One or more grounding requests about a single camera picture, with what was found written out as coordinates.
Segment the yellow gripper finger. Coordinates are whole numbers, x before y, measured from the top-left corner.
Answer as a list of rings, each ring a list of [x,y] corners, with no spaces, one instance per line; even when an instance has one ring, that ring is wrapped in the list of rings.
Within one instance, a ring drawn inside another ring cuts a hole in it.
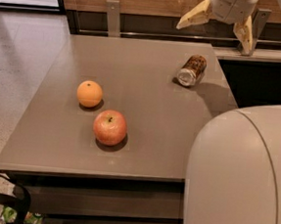
[[[184,14],[176,27],[182,29],[191,25],[207,23],[210,20],[211,15],[211,0],[204,0],[192,10]]]
[[[233,33],[242,45],[242,51],[249,56],[253,48],[253,22],[251,17],[243,19],[241,22],[235,22]]]

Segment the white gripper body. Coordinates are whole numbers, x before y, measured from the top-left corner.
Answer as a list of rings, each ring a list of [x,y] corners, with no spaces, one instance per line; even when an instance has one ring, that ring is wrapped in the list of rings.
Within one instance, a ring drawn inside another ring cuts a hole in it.
[[[251,15],[257,3],[258,0],[211,0],[211,11],[216,20],[232,24]]]

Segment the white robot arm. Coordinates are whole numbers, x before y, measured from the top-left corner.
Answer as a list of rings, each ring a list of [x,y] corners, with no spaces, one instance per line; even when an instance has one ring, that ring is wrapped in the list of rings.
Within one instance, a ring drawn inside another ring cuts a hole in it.
[[[281,224],[281,104],[213,118],[196,137],[183,224]]]

